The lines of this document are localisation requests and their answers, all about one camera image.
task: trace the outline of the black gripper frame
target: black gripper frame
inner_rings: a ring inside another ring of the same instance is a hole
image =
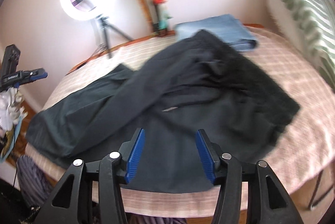
[[[99,182],[101,223],[127,224],[120,184],[128,184],[130,180],[127,179],[127,164],[138,149],[136,145],[141,135],[144,138],[144,131],[138,128],[118,152],[100,161],[75,160],[55,186],[34,224],[92,224],[93,181]]]
[[[196,144],[207,178],[221,186],[212,224],[238,224],[242,182],[248,182],[247,224],[304,224],[267,162],[240,162],[223,153],[204,130],[197,132]]]

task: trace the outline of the blue gripper pad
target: blue gripper pad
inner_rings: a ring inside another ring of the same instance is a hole
[[[128,158],[127,173],[125,175],[125,180],[127,183],[129,183],[136,175],[138,163],[140,162],[144,147],[144,142],[145,142],[145,132],[143,129],[141,129]]]
[[[197,149],[199,152],[200,160],[202,163],[202,167],[205,171],[207,179],[210,180],[211,183],[214,183],[215,180],[215,167],[214,160],[210,155],[210,152],[206,146],[205,140],[203,139],[200,130],[195,134],[195,144],[197,145]]]

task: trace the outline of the metal screw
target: metal screw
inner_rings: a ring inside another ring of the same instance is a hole
[[[259,161],[258,162],[258,165],[260,166],[260,167],[267,167],[268,166],[268,163],[266,162],[266,161]]]
[[[82,163],[83,163],[82,159],[76,159],[76,160],[73,161],[73,165],[75,165],[75,166],[80,166]]]
[[[232,156],[229,153],[224,153],[224,154],[222,154],[221,157],[225,160],[230,160],[232,158]]]
[[[120,153],[117,151],[113,151],[110,153],[109,157],[111,157],[112,159],[117,159],[120,157]]]

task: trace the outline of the green striped curtain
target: green striped curtain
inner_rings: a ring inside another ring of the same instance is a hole
[[[328,0],[282,0],[304,35],[305,58],[335,90],[335,15]]]

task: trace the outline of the black camera clamp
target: black camera clamp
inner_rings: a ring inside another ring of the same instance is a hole
[[[34,224],[91,224],[92,181],[99,182],[101,223],[126,224],[120,184],[128,184],[136,174],[144,135],[143,129],[137,129],[118,152],[112,152],[101,161],[75,160]],[[247,224],[303,224],[290,196],[267,162],[240,162],[211,143],[204,130],[198,130],[195,140],[207,178],[213,185],[221,185],[212,224],[238,223],[242,182],[249,184]]]
[[[16,71],[20,54],[21,52],[16,45],[6,47],[0,72],[0,92],[8,90],[10,87],[18,88],[20,85],[44,79],[48,76],[48,73],[43,68]]]

